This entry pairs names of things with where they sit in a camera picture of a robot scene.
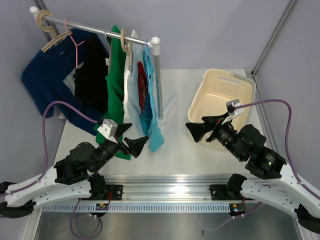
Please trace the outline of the light blue t shirt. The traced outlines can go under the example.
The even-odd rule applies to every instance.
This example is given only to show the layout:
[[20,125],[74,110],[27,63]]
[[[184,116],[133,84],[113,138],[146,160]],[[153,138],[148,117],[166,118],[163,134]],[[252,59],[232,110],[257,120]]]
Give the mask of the light blue t shirt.
[[156,152],[164,143],[164,137],[158,127],[157,111],[154,100],[153,85],[147,84],[147,96],[144,110],[140,115],[140,122],[142,131],[145,136],[149,137],[148,147],[152,153]]

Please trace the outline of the light blue wire hanger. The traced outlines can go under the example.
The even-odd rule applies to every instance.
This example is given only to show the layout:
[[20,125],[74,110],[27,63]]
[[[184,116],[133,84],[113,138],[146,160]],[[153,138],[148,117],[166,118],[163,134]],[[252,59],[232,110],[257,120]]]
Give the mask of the light blue wire hanger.
[[149,50],[149,47],[147,46],[146,39],[144,42],[143,60],[144,60],[144,69],[145,69],[145,74],[146,74],[146,78],[147,78],[147,84],[150,87],[153,85],[154,67],[151,62],[150,50]]

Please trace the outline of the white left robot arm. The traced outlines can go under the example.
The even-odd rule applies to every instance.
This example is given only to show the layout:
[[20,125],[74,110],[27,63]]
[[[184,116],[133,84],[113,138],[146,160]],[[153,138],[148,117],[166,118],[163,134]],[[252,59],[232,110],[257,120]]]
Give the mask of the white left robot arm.
[[100,128],[105,133],[105,140],[98,147],[81,142],[45,173],[20,183],[2,182],[1,218],[22,218],[38,208],[63,200],[102,200],[109,190],[99,170],[119,152],[137,158],[149,140],[148,136],[120,140],[131,126],[130,123],[103,124]]

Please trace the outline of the pink wire hanger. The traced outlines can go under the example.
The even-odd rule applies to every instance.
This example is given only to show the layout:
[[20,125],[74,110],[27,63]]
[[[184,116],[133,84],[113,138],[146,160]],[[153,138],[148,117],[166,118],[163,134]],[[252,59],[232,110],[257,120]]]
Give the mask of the pink wire hanger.
[[[65,27],[65,30],[66,30],[66,31],[68,30],[68,28],[67,28],[67,22],[68,22],[68,19],[66,18],[66,19],[64,20],[64,27]],[[81,41],[80,43],[77,43],[77,42],[74,40],[72,34],[70,35],[70,39],[71,39],[71,41],[73,42],[74,47],[75,47],[75,68],[77,69],[77,68],[78,68],[78,65],[79,65],[79,64],[78,64],[78,47],[81,46],[85,41],[83,40],[83,41]]]

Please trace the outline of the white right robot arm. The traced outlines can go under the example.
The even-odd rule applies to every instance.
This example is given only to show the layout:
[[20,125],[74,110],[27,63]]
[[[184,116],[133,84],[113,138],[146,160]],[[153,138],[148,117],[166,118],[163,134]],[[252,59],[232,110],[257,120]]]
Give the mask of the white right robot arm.
[[206,142],[217,140],[239,162],[245,163],[250,174],[262,180],[273,180],[285,192],[253,182],[243,175],[234,173],[228,180],[225,190],[235,200],[254,199],[277,208],[293,218],[305,229],[318,234],[320,232],[320,201],[298,183],[291,166],[274,150],[265,146],[266,137],[252,124],[234,130],[227,115],[205,116],[201,123],[187,122],[193,140],[200,142],[210,133]]

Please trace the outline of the black t shirt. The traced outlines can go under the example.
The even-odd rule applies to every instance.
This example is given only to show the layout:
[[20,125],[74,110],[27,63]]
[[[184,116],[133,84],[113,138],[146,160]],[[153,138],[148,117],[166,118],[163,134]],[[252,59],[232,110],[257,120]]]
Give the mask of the black t shirt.
[[85,59],[83,65],[75,70],[75,98],[101,113],[108,110],[108,90],[106,76],[109,53],[99,37],[91,35],[84,42]]

